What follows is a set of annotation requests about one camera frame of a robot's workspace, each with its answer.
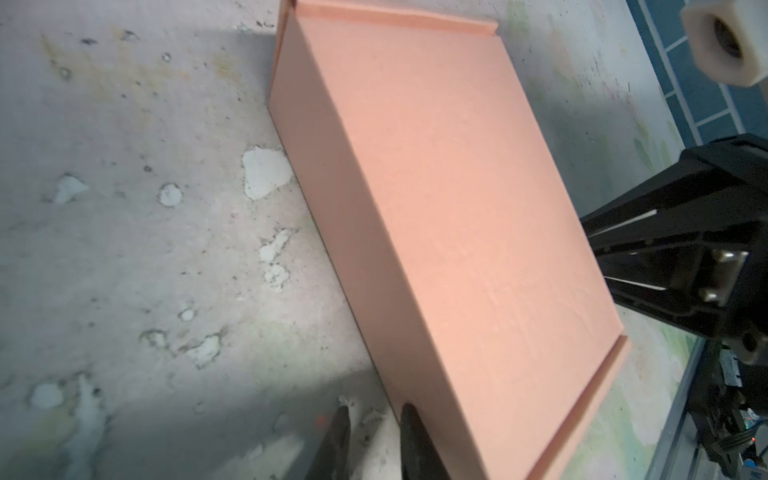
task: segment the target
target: white paint spot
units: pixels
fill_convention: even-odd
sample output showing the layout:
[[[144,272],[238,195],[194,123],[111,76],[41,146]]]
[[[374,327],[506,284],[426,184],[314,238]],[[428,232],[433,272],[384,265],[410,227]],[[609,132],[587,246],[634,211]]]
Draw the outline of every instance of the white paint spot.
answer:
[[[381,422],[386,418],[386,414],[378,409],[371,409],[366,416],[360,421],[360,425],[368,425],[369,423]]]
[[[250,461],[256,460],[264,453],[264,444],[260,443],[259,445],[256,445],[253,450],[250,451],[248,454],[248,459]]]
[[[183,195],[176,184],[165,184],[157,193],[157,201],[164,207],[173,208],[181,203]]]
[[[272,263],[280,255],[280,252],[283,251],[283,247],[290,236],[291,231],[287,228],[277,232],[271,242],[259,249],[259,259],[264,263]]]
[[[275,422],[272,424],[272,431],[279,432],[280,430],[284,429],[286,425],[288,425],[288,414],[281,412],[275,419]]]
[[[349,409],[349,421],[352,424],[357,423],[360,420],[362,412],[360,412],[360,408],[357,406],[354,397],[350,398],[347,394],[343,393],[342,395],[339,395],[339,398],[336,399],[336,401],[339,403],[340,407],[345,406]]]
[[[55,383],[41,383],[32,390],[29,402],[39,409],[52,409],[64,403],[64,393]]]
[[[293,170],[288,157],[279,150],[254,147],[243,154],[245,194],[259,200],[290,182]]]
[[[192,359],[198,370],[203,369],[221,353],[220,334],[209,335],[199,345],[186,346],[182,350]]]
[[[155,349],[168,349],[168,334],[163,330],[147,330],[139,337],[143,342]]]
[[[74,410],[78,430],[64,444],[69,457],[65,480],[91,480],[94,456],[104,437],[107,414],[101,405],[98,390],[85,375],[78,377],[80,402]]]
[[[70,81],[72,79],[72,70],[66,67],[59,67],[58,74],[63,81]]]
[[[264,272],[264,280],[275,292],[283,291],[283,284],[290,278],[290,273],[279,263],[270,265]]]
[[[53,197],[53,203],[57,205],[66,204],[73,201],[77,194],[81,194],[86,190],[88,190],[88,185],[76,177],[70,174],[61,175],[56,185],[56,195]]]
[[[194,316],[195,316],[194,309],[188,308],[188,309],[182,310],[181,313],[179,313],[179,320],[181,320],[182,322],[191,322]]]

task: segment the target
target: cardboard box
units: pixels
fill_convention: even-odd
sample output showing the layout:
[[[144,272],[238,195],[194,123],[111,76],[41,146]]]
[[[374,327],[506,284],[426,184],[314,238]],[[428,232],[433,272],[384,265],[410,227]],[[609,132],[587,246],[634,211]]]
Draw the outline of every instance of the cardboard box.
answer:
[[[454,480],[558,478],[629,343],[495,29],[283,3],[269,108],[394,410]]]

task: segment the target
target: white plastic nut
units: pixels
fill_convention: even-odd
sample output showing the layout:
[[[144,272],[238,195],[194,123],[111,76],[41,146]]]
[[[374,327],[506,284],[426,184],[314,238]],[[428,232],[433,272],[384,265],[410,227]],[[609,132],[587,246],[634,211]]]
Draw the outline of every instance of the white plastic nut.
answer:
[[[768,75],[767,0],[692,0],[680,17],[696,66],[713,80],[751,87]]]

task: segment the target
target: metal bolt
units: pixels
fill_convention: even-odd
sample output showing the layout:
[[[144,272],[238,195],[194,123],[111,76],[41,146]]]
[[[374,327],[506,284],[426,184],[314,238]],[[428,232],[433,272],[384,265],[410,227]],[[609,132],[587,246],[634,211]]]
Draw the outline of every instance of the metal bolt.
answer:
[[[699,297],[707,303],[716,302],[720,295],[714,288],[699,288]]]
[[[736,252],[731,252],[729,250],[712,250],[712,257],[714,257],[715,261],[718,263],[730,262],[736,258]]]

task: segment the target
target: blue tile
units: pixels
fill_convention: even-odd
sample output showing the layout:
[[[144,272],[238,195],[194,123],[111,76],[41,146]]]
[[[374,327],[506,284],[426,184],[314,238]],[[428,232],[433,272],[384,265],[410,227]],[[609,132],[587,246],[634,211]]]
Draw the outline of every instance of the blue tile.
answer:
[[[683,22],[680,20],[680,10],[685,6],[684,0],[645,0],[645,4],[648,5],[650,17],[665,47],[685,35]]]
[[[677,125],[677,129],[680,131],[680,138],[683,139],[685,148],[696,147],[694,134],[690,132],[688,122],[685,121],[683,108],[680,106],[680,101],[677,100],[677,95],[669,97],[667,99],[667,105],[669,105],[670,112],[672,112],[672,118],[674,118],[674,123]]]
[[[715,118],[712,121],[708,121],[706,124],[699,125],[699,135],[701,135],[701,141],[705,144],[710,143],[712,140],[722,137],[730,137],[737,133],[736,125],[733,123],[730,114]]]
[[[643,12],[641,12],[637,0],[627,0],[627,6],[629,6],[629,11],[632,13],[634,23],[637,25],[637,31],[640,32],[640,38],[643,39],[643,45],[645,45],[645,51],[648,52],[650,64],[654,66],[656,77],[659,79],[659,85],[661,86],[661,91],[665,94],[669,93],[672,91],[672,82],[670,81],[669,75],[667,75],[667,70],[664,69],[664,64],[661,63],[661,55],[659,55],[659,51],[656,49],[656,45],[654,45],[653,37],[650,36],[648,23],[645,21]]]
[[[670,50],[667,55],[694,121],[726,109],[720,88],[697,68],[687,41]]]
[[[728,87],[747,133],[768,138],[768,108],[760,87]]]

